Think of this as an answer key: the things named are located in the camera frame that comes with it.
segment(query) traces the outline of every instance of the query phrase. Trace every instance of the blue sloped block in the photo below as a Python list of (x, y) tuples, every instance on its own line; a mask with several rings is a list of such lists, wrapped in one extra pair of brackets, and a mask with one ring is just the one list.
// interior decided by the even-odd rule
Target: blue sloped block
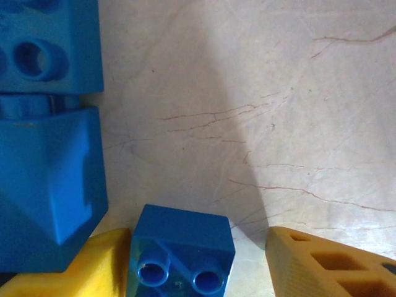
[(132, 238), (127, 297), (224, 296), (234, 256), (226, 217), (146, 205)]
[(0, 93), (103, 91), (98, 0), (0, 0)]
[(107, 211), (97, 108), (0, 95), (0, 272), (65, 270)]

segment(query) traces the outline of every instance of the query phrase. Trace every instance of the marble surface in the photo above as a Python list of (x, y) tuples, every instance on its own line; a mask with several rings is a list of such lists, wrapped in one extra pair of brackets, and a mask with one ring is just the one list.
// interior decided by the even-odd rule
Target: marble surface
[(226, 215), (228, 296), (273, 296), (281, 225), (396, 258), (394, 0), (100, 0), (110, 209)]

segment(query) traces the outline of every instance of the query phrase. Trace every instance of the hole in block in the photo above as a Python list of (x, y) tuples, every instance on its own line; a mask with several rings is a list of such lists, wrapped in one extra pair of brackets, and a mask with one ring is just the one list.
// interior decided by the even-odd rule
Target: hole in block
[(204, 295), (216, 293), (223, 285), (222, 278), (211, 271), (198, 273), (193, 282), (197, 291)]
[(36, 77), (43, 73), (46, 58), (41, 48), (29, 42), (21, 43), (15, 49), (15, 61), (18, 68), (29, 77)]
[(160, 286), (168, 277), (162, 267), (154, 263), (144, 264), (137, 274), (142, 283), (147, 286)]
[(316, 252), (311, 255), (326, 270), (366, 270), (348, 254)]
[(393, 273), (394, 275), (396, 275), (396, 265), (393, 265), (391, 263), (382, 263), (382, 266), (389, 270), (391, 273)]
[(338, 282), (352, 297), (391, 297), (396, 291), (382, 282)]
[(49, 81), (67, 72), (63, 50), (45, 40), (21, 41), (14, 46), (13, 55), (20, 76), (26, 80)]
[(290, 235), (290, 237), (294, 241), (310, 241), (309, 238), (307, 238), (305, 236), (301, 236), (301, 235), (292, 234), (292, 235)]

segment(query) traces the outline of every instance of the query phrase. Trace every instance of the toy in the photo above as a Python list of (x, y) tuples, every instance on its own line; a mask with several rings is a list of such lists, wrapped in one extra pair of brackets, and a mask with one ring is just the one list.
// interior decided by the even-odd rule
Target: toy
[(393, 297), (396, 261), (284, 227), (265, 250), (277, 297)]
[(18, 274), (2, 297), (124, 297), (131, 233), (117, 229), (91, 237), (63, 273)]
[(127, 297), (223, 296), (234, 256), (226, 217), (146, 205), (132, 238)]
[(0, 272), (64, 271), (107, 211), (97, 108), (0, 95)]
[(0, 0), (0, 93), (103, 91), (97, 0)]

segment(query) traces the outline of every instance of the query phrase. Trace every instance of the blue building brick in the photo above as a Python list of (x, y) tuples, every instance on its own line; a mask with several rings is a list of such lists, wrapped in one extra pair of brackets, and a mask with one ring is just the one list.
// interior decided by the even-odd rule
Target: blue building brick
[(0, 0), (0, 93), (103, 91), (98, 0)]
[(97, 108), (0, 95), (0, 272), (63, 271), (107, 211)]
[(146, 205), (132, 238), (127, 297), (224, 296), (234, 256), (226, 217)]

